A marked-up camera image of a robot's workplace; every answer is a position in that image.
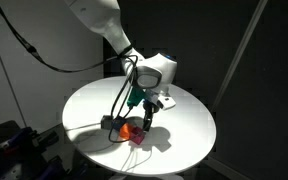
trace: dark background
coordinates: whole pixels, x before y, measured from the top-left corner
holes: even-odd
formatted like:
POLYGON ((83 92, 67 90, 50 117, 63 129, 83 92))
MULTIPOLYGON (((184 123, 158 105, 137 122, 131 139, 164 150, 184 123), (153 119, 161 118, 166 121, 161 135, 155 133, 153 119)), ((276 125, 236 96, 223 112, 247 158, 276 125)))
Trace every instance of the dark background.
MULTIPOLYGON (((121 21, 145 57, 163 52, 178 62, 174 84, 208 108, 258 0, 119 0, 121 21)), ((114 52, 104 43, 104 57, 114 52)), ((120 64, 105 77, 122 75, 120 64)), ((268 1, 214 113, 210 157, 251 179, 288 179, 288 1, 268 1)))

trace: green part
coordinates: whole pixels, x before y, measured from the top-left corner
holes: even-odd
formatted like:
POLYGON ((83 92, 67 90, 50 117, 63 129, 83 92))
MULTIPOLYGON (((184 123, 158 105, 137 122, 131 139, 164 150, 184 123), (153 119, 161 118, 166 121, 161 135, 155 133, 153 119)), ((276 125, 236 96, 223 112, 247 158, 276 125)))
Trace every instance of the green part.
POLYGON ((131 94, 127 100, 127 106, 137 106, 142 101, 142 99, 144 99, 144 97, 145 92, 143 91, 143 89, 132 87, 131 94))

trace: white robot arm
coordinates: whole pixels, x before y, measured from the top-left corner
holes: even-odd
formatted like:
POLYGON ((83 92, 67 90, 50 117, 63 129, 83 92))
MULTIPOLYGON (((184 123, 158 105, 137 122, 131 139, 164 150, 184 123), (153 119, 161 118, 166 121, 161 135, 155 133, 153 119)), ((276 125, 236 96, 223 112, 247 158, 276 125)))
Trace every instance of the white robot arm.
MULTIPOLYGON (((65 0, 65 2, 84 25, 105 37, 117 54, 130 47, 131 43, 121 26, 117 0, 65 0)), ((176 103, 168 93, 168 86, 173 81, 177 63, 162 54, 145 59, 134 48, 124 53, 138 57, 138 76, 135 85, 145 89, 145 98, 162 110, 174 107, 176 103)), ((128 75, 132 63, 124 59, 122 66, 128 75)))

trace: orange object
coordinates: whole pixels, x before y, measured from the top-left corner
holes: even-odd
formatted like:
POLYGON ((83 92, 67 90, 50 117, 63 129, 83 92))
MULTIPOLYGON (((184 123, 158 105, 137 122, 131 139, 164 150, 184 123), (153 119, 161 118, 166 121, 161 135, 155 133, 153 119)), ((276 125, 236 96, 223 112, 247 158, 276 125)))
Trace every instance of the orange object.
POLYGON ((126 140, 130 139, 131 132, 133 129, 134 129, 134 126, 132 126, 128 123, 125 123, 120 129, 120 137, 123 139, 126 139, 126 140))

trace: table top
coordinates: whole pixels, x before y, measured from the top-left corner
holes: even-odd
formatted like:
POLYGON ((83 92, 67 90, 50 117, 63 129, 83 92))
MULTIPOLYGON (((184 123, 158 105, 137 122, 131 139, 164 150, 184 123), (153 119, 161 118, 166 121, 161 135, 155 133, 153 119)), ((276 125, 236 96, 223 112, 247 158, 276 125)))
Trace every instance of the table top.
MULTIPOLYGON (((176 106, 154 114, 151 129, 140 145, 132 141, 113 144, 108 140, 109 130, 101 129, 100 121, 103 115, 110 115, 125 78, 92 82, 68 99, 62 120, 77 150, 100 166, 133 176, 175 174, 199 163, 215 143, 214 119, 197 98, 175 85, 169 86, 169 93, 176 106)), ((126 91, 117 103, 114 116, 126 91)), ((127 111, 125 105, 121 115, 127 111)), ((129 113, 127 120, 142 127, 144 113, 142 101, 129 113)), ((112 139, 118 138, 118 133, 113 131, 112 139)))

